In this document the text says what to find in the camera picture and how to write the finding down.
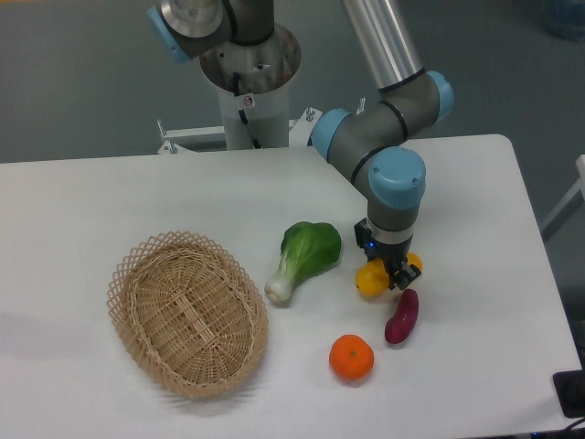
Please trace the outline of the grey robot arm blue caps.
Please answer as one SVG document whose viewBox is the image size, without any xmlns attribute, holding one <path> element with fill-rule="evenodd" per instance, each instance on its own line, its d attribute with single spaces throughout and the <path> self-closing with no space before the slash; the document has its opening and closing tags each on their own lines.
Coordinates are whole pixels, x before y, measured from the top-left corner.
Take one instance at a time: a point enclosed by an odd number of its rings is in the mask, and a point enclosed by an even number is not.
<svg viewBox="0 0 585 439">
<path fill-rule="evenodd" d="M 363 112 L 323 113 L 309 138 L 319 154 L 366 199 L 356 242 L 380 260 L 391 288 L 420 270 L 407 253 L 426 187 L 421 157 L 404 148 L 453 106 L 451 84 L 422 66 L 394 1 L 346 1 L 378 101 Z M 271 1 L 158 1 L 148 12 L 155 34 L 178 62 L 197 59 L 220 102 L 227 148 L 285 147 L 288 87 L 301 63 L 296 37 L 274 19 Z"/>
</svg>

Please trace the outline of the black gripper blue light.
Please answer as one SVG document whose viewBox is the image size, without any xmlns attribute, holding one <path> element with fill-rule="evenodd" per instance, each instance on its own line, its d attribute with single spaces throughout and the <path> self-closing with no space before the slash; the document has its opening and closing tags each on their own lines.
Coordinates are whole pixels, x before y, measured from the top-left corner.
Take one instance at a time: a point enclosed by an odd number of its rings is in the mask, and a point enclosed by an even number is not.
<svg viewBox="0 0 585 439">
<path fill-rule="evenodd" d="M 363 218 L 354 225 L 356 245 L 367 259 L 380 259 L 389 276 L 388 288 L 403 291 L 421 276 L 421 268 L 407 261 L 413 228 L 390 231 L 368 225 Z"/>
</svg>

